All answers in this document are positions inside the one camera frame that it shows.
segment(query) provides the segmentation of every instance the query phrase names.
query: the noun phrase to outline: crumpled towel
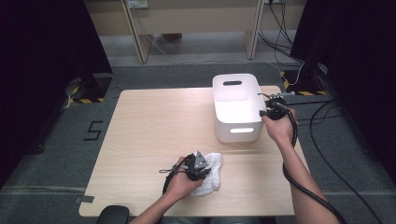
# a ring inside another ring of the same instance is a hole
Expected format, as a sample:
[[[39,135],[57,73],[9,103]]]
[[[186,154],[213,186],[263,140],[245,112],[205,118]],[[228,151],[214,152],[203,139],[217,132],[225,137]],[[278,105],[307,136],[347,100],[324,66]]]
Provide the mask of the crumpled towel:
[[[202,186],[192,191],[192,196],[202,196],[209,194],[220,187],[220,166],[221,154],[212,152],[204,155],[207,163],[209,164],[206,169],[211,168],[210,173],[204,179]]]

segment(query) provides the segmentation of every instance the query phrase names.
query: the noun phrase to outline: person's left arm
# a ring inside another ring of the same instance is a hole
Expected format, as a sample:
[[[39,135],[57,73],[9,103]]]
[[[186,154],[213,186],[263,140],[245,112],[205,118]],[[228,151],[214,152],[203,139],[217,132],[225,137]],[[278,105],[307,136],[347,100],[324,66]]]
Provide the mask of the person's left arm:
[[[178,162],[181,162],[184,158],[180,157]],[[204,180],[191,181],[187,177],[186,173],[175,174],[169,186],[165,192],[154,204],[146,209],[142,214],[136,217],[130,224],[136,223],[157,223],[158,220],[165,214],[165,212],[171,208],[179,200],[188,196],[194,189],[200,187]]]

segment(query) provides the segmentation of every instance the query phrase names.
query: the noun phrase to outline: human arm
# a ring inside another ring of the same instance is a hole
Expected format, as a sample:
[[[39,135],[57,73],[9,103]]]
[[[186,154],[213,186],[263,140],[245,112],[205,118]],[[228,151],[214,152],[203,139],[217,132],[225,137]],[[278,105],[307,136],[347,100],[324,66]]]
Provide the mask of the human arm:
[[[290,110],[295,117],[295,110]],[[288,116],[279,120],[262,117],[269,136],[276,142],[289,175],[300,185],[309,189],[320,198],[328,201],[322,190],[309,174],[291,144],[293,129]],[[299,189],[290,185],[294,213],[298,223],[338,223],[336,216],[327,208],[311,199]]]
[[[181,162],[184,158],[180,157],[178,162]],[[175,174],[169,182],[168,188],[154,204],[146,209],[142,214],[136,217],[130,224],[137,223],[157,223],[158,220],[165,214],[165,212],[171,208],[179,200],[188,196],[194,189],[202,185],[203,180],[191,181],[185,173]]]

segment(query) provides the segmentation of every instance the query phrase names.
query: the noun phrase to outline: storage bin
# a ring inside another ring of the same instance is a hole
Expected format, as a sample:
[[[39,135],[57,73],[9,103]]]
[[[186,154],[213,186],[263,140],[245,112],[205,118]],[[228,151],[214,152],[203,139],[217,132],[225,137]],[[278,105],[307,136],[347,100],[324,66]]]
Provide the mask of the storage bin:
[[[227,74],[213,78],[216,135],[224,143],[251,142],[262,131],[260,110],[265,103],[257,79],[251,74]]]

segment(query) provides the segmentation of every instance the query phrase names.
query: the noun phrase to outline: wooden tabletop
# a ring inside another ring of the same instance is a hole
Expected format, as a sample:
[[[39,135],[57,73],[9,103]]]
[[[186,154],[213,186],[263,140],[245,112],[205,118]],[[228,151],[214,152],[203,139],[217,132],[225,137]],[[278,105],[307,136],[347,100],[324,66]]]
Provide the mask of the wooden tabletop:
[[[264,86],[262,92],[280,90]],[[299,142],[295,149],[305,162]],[[167,174],[159,170],[196,150],[221,153],[220,188],[181,200],[166,216],[293,215],[282,158],[265,126],[255,142],[221,143],[212,88],[123,91],[85,192],[93,202],[81,203],[79,213],[97,217],[118,204],[138,216],[162,194]]]

